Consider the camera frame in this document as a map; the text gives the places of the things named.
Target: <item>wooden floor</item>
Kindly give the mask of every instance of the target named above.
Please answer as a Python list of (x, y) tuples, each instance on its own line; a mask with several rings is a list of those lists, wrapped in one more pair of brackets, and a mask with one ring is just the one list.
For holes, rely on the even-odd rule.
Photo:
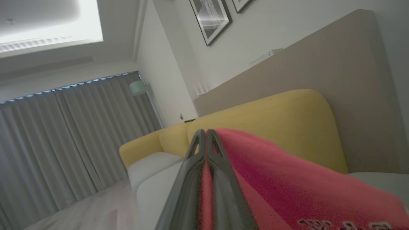
[(135, 223), (135, 198), (126, 179), (25, 230), (135, 230)]

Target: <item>framed picture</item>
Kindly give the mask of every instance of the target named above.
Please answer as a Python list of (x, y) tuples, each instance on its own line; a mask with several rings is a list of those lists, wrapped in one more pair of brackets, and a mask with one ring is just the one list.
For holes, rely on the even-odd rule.
[(189, 0), (206, 45), (209, 46), (231, 24), (225, 0)]
[(236, 8), (236, 12), (242, 13), (244, 9), (252, 2), (253, 0), (233, 0), (234, 7)]

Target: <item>white sofa cushion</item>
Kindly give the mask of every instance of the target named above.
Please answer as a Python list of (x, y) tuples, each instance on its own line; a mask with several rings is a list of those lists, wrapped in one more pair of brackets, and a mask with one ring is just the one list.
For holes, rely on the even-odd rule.
[(350, 176), (401, 199), (409, 207), (409, 175), (393, 173), (362, 172)]
[(138, 187), (146, 179), (181, 161), (183, 158), (178, 155), (158, 152), (133, 163), (128, 167), (132, 193), (136, 194)]
[(136, 193), (139, 230), (154, 230), (183, 162), (144, 181)]

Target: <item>floor lamp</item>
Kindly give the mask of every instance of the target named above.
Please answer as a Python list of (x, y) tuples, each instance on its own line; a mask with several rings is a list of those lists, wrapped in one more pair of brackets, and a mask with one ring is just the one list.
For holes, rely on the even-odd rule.
[(129, 89), (133, 96), (138, 96), (146, 93), (148, 95), (149, 101), (151, 102), (152, 108), (156, 114), (156, 117), (159, 121), (160, 127), (163, 129), (165, 128), (165, 123), (162, 119), (161, 113), (159, 111), (159, 107), (156, 105), (155, 98), (153, 97), (152, 90), (149, 84), (146, 84), (144, 81), (134, 81), (129, 84)]

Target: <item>curtain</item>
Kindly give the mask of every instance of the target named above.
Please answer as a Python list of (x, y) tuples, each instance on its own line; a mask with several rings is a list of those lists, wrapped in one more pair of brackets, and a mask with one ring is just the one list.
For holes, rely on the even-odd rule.
[(25, 228), (126, 178), (119, 147), (160, 129), (137, 73), (0, 105), (0, 230)]

